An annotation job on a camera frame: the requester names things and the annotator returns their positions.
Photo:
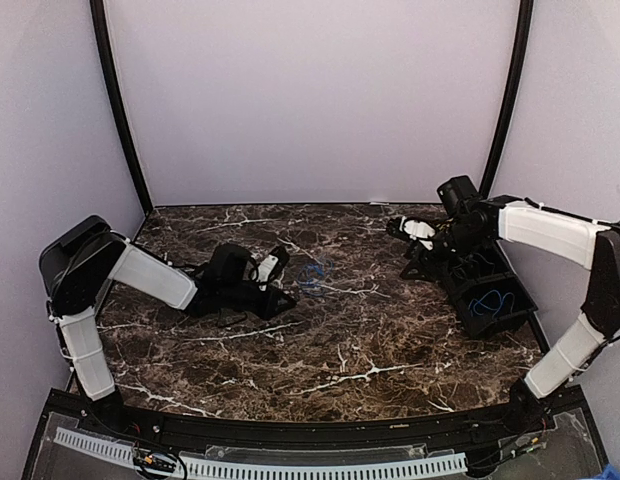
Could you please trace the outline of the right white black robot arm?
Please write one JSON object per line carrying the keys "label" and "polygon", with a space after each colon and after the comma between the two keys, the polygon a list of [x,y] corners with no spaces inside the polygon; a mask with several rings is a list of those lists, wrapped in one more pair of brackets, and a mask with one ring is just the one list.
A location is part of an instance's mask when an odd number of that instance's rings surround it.
{"label": "right white black robot arm", "polygon": [[441,219],[398,216],[387,232],[406,242],[407,280],[440,284],[465,332],[486,339],[518,327],[548,306],[543,293],[576,288],[558,313],[559,335],[510,389],[500,413],[524,432],[539,405],[585,372],[620,339],[620,221],[601,221],[512,195],[483,197],[467,176],[437,190]]}

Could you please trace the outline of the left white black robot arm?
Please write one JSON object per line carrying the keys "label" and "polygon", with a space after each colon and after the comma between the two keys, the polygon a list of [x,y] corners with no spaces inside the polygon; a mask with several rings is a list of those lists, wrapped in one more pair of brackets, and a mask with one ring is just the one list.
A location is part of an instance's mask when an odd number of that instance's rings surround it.
{"label": "left white black robot arm", "polygon": [[199,265],[176,266],[97,215],[46,246],[38,268],[47,314],[81,393],[96,402],[93,421],[110,436],[124,435],[131,427],[130,412],[115,401],[118,388],[98,332],[102,294],[114,285],[124,285],[194,318],[232,310],[269,321],[297,304],[274,284],[289,260],[282,246],[257,260],[248,249],[225,243]]}

